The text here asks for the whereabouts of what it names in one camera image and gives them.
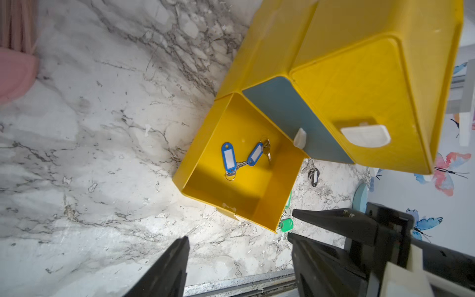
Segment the teal drawer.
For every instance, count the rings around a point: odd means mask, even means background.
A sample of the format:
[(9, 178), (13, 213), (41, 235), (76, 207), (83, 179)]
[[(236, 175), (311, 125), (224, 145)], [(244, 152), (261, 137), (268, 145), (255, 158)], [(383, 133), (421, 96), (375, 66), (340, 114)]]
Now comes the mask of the teal drawer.
[(354, 163), (287, 78), (278, 76), (242, 92), (289, 138), (303, 129), (307, 134), (303, 151), (310, 158)]

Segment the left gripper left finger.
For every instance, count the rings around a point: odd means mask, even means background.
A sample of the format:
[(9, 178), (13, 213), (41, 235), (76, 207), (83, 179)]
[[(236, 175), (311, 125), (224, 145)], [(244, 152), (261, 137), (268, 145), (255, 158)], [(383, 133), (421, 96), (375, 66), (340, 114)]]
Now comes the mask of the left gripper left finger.
[(188, 237), (175, 240), (124, 297), (182, 297), (189, 251)]

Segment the green tag key bunch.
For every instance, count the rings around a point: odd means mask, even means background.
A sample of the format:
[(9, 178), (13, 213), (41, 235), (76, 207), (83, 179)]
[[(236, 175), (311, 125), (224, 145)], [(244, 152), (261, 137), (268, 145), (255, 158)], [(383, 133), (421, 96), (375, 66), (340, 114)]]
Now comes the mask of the green tag key bunch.
[(294, 222), (291, 218), (291, 199), (292, 194), (289, 195), (289, 198), (284, 207), (284, 211), (277, 227), (277, 230), (281, 231), (282, 233), (287, 233), (294, 228)]

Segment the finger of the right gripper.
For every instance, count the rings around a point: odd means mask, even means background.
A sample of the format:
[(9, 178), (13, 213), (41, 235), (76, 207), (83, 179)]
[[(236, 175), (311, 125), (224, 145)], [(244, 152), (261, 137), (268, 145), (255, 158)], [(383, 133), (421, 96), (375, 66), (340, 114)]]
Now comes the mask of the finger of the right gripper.
[(376, 242), (377, 222), (359, 211), (348, 208), (320, 211), (294, 209), (292, 215), (363, 245), (373, 246)]

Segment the yellow plastic drawer cabinet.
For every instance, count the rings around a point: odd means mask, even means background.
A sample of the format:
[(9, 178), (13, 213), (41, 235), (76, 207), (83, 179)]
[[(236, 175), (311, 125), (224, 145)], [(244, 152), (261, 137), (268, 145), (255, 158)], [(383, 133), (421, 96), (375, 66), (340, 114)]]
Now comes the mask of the yellow plastic drawer cabinet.
[(285, 77), (354, 163), (432, 174), (462, 28), (462, 1), (263, 1), (218, 98)]

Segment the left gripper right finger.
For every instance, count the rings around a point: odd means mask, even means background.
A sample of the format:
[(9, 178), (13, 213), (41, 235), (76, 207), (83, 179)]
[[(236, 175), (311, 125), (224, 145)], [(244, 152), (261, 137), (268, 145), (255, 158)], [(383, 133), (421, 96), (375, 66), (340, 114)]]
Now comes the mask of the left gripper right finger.
[(364, 297), (367, 275), (345, 250), (288, 233), (296, 286), (301, 297)]

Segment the yellow bottom drawer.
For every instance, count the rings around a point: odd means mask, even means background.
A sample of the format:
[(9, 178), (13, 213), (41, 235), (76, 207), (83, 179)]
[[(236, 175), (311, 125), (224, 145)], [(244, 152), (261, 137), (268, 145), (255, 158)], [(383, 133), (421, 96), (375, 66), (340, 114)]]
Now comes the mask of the yellow bottom drawer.
[[(259, 142), (270, 148), (254, 167), (225, 178), (221, 146), (233, 145), (236, 162), (245, 162)], [(231, 217), (275, 231), (306, 155), (241, 94), (215, 100), (173, 177), (179, 191)]]

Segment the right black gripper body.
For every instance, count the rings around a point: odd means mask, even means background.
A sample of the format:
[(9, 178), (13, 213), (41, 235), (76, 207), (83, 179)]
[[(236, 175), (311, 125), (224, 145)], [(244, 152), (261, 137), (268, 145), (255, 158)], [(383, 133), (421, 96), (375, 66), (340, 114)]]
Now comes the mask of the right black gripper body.
[(413, 237), (413, 214), (367, 203), (377, 223), (375, 245), (347, 238), (345, 251), (369, 277), (367, 297), (472, 297), (475, 259)]

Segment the blue tag key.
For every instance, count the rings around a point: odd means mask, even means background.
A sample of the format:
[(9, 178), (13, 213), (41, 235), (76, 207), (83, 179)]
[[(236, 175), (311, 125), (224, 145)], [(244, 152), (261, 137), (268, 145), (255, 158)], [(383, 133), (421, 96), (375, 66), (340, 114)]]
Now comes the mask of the blue tag key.
[(221, 146), (221, 154), (225, 167), (225, 178), (228, 181), (233, 181), (236, 178), (237, 172), (237, 162), (233, 145), (229, 142), (225, 142)]
[(247, 160), (245, 162), (237, 163), (236, 168), (240, 169), (245, 166), (254, 167), (257, 162), (260, 160), (261, 156), (264, 154), (264, 149), (270, 148), (270, 140), (266, 139), (264, 142), (259, 142), (252, 152), (249, 154)]

